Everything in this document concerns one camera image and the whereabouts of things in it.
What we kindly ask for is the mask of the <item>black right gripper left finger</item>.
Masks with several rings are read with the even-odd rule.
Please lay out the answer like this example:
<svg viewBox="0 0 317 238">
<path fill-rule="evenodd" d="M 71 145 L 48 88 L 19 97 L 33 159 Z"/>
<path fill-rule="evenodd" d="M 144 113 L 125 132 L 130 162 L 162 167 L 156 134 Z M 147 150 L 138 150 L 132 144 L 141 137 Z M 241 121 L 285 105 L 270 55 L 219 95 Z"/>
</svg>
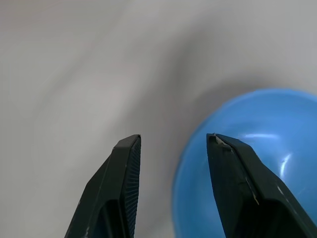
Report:
<svg viewBox="0 0 317 238">
<path fill-rule="evenodd" d="M 86 184 L 65 236 L 134 237 L 140 165 L 140 135 L 120 140 Z"/>
</svg>

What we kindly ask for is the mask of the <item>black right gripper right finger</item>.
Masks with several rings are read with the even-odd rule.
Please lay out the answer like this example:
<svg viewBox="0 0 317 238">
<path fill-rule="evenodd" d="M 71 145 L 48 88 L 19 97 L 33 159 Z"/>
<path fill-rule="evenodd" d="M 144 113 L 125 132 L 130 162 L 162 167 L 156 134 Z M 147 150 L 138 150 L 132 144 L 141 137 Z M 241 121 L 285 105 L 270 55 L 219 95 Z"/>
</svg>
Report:
<svg viewBox="0 0 317 238">
<path fill-rule="evenodd" d="M 213 195 L 228 238 L 315 238 L 317 227 L 248 144 L 207 134 Z"/>
</svg>

